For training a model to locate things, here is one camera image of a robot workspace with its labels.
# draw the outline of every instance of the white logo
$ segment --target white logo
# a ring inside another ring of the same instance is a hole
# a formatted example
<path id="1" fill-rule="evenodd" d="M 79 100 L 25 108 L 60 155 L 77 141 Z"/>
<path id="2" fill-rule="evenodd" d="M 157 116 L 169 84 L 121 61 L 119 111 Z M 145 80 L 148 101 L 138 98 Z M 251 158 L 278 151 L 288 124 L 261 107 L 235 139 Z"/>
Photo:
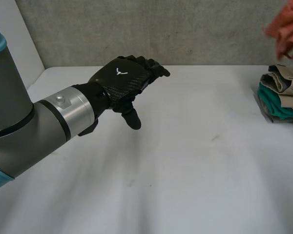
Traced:
<path id="1" fill-rule="evenodd" d="M 120 72 L 120 71 L 118 70 L 118 68 L 116 68 L 116 72 L 117 72 L 117 75 L 124 75 L 124 74 L 128 74 L 128 72 L 124 72 L 124 73 Z"/>

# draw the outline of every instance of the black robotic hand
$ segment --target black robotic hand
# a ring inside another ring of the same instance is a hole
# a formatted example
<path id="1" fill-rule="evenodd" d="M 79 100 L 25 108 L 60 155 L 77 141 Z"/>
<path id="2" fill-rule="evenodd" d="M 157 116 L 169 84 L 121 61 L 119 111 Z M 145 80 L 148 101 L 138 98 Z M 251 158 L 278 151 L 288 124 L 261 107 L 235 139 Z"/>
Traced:
<path id="1" fill-rule="evenodd" d="M 99 84 L 109 97 L 108 109 L 121 113 L 126 123 L 138 130 L 141 122 L 132 102 L 149 84 L 162 76 L 169 77 L 170 73 L 153 59 L 120 56 L 94 74 L 89 83 Z"/>

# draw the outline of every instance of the teal cloth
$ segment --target teal cloth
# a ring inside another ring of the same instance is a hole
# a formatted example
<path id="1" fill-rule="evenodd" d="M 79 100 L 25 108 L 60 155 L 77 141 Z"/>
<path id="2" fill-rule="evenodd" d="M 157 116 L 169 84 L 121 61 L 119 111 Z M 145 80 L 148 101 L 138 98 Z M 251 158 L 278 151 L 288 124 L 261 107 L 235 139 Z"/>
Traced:
<path id="1" fill-rule="evenodd" d="M 275 93 L 273 90 L 265 87 L 260 83 L 257 93 L 260 96 L 260 98 L 264 101 L 264 103 L 267 105 L 271 115 L 277 116 L 280 119 L 287 119 L 293 117 L 293 109 L 281 107 L 279 95 Z"/>

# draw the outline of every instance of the stack of folded clothes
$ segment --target stack of folded clothes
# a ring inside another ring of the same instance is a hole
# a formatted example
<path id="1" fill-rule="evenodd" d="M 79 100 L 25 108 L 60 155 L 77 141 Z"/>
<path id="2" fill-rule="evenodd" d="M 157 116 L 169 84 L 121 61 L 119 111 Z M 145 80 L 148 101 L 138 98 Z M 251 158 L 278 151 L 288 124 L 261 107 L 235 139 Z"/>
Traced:
<path id="1" fill-rule="evenodd" d="M 269 67 L 260 79 L 259 96 L 262 110 L 275 123 L 293 123 L 293 68 Z"/>

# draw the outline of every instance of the white wall corner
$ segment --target white wall corner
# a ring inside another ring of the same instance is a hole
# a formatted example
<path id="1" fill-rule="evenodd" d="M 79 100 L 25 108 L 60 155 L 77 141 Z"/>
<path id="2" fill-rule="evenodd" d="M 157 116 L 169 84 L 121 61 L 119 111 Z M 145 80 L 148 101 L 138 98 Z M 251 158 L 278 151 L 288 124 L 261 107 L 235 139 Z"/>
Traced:
<path id="1" fill-rule="evenodd" d="M 0 32 L 28 89 L 42 74 L 44 66 L 14 0 L 0 0 Z"/>

